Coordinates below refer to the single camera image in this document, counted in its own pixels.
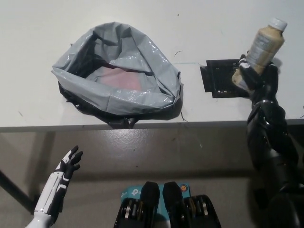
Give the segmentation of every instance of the black device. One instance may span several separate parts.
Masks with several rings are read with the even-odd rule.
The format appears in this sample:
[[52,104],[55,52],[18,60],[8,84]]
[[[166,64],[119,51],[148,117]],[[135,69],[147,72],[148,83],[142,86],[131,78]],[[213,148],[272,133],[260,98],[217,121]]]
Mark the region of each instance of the black device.
[[200,67],[201,77],[206,93],[213,98],[249,97],[249,94],[238,88],[231,81],[238,69],[238,59],[207,60],[207,66]]

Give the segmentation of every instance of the white table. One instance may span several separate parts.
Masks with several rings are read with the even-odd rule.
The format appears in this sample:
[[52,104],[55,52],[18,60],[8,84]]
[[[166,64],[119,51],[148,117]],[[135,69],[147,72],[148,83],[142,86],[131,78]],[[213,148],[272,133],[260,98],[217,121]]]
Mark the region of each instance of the white table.
[[213,99],[198,63],[235,59],[272,17],[288,22],[277,54],[277,95],[290,124],[304,123],[302,72],[304,1],[301,0],[2,0],[0,3],[0,132],[108,129],[78,112],[59,93],[51,66],[90,28],[111,21],[147,34],[181,71],[183,117],[139,121],[135,128],[245,123],[250,101]]

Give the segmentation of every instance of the robotic arm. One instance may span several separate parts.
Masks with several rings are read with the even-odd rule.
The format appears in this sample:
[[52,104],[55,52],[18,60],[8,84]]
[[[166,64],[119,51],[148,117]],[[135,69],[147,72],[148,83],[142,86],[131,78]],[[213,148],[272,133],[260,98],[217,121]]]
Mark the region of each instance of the robotic arm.
[[70,150],[48,178],[27,228],[49,228],[56,222],[73,173],[80,168],[83,152],[77,150],[78,146]]
[[270,64],[259,76],[241,57],[239,69],[251,89],[252,111],[247,121],[247,144],[268,198],[271,228],[304,227],[304,178],[298,154],[288,134],[285,111],[276,100],[278,69]]

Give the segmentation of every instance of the bottle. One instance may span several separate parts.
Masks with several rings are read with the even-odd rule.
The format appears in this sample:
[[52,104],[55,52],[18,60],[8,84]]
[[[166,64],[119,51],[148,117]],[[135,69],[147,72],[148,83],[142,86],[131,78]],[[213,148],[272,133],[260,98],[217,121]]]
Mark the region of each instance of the bottle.
[[[282,33],[286,26],[286,22],[273,18],[267,27],[261,28],[257,32],[246,59],[259,75],[263,73],[265,67],[283,45],[285,40]],[[239,69],[235,71],[231,79],[235,85],[249,91]]]

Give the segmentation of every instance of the gray plastic bag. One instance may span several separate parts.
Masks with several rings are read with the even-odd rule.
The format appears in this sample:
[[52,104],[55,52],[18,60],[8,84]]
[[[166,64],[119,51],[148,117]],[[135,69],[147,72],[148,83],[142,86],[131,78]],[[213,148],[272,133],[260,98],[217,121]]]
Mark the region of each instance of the gray plastic bag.
[[74,105],[83,101],[110,117],[161,112],[176,104],[181,91],[179,71],[156,45],[117,22],[90,29],[53,65],[52,73],[60,92],[77,100]]

